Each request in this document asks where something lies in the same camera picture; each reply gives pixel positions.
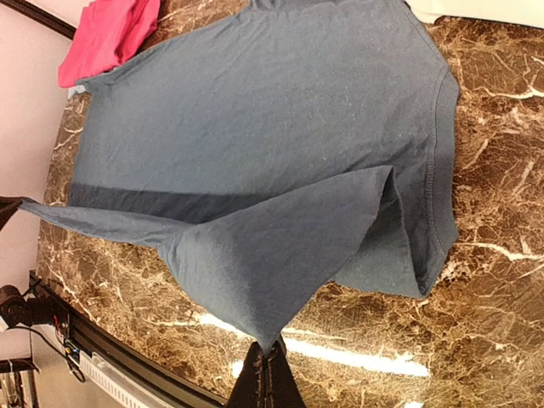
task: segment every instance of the pink shirt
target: pink shirt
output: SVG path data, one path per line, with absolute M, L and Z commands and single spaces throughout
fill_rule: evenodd
M 156 29 L 161 0 L 95 0 L 83 9 L 59 85 L 70 88 L 127 62 Z

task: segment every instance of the black cable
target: black cable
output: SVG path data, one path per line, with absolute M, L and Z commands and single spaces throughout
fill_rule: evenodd
M 87 381 L 85 379 L 85 376 L 83 375 L 82 371 L 79 369 L 79 367 L 70 360 L 70 357 L 68 357 L 66 354 L 62 354 L 45 336 L 40 333 L 38 330 L 31 329 L 30 327 L 23 327 L 23 326 L 16 326 L 16 327 L 10 327 L 7 330 L 26 330 L 28 332 L 37 334 L 56 354 L 58 354 L 66 363 L 68 364 L 68 367 L 70 368 L 71 373 L 74 375 L 74 377 L 79 381 L 80 383 L 85 383 Z

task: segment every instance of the brown marble surface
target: brown marble surface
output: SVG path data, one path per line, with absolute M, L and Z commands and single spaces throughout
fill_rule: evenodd
M 171 0 L 149 47 L 243 0 Z M 445 18 L 428 31 L 462 87 L 461 238 L 424 301 L 329 284 L 284 333 L 309 407 L 544 406 L 544 31 Z M 65 108 L 45 201 L 65 203 L 88 107 Z M 140 353 L 227 396 L 251 342 L 192 303 L 156 254 L 42 224 L 38 274 Z

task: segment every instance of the t-shirt hem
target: t-shirt hem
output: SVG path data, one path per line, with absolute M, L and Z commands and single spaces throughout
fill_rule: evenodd
M 437 253 L 428 274 L 420 286 L 427 296 L 445 263 L 447 253 L 459 237 L 452 205 L 452 182 L 455 164 L 455 115 L 459 85 L 446 68 L 435 106 L 436 144 L 431 161 L 431 177 L 426 188 L 430 191 L 428 222 L 436 238 Z

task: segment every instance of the gray t-shirt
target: gray t-shirt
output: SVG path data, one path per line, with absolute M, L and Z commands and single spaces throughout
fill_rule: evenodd
M 458 86 L 400 0 L 254 2 L 80 83 L 70 204 L 111 220 L 50 220 L 157 247 L 265 350 L 331 279 L 429 293 L 457 237 Z

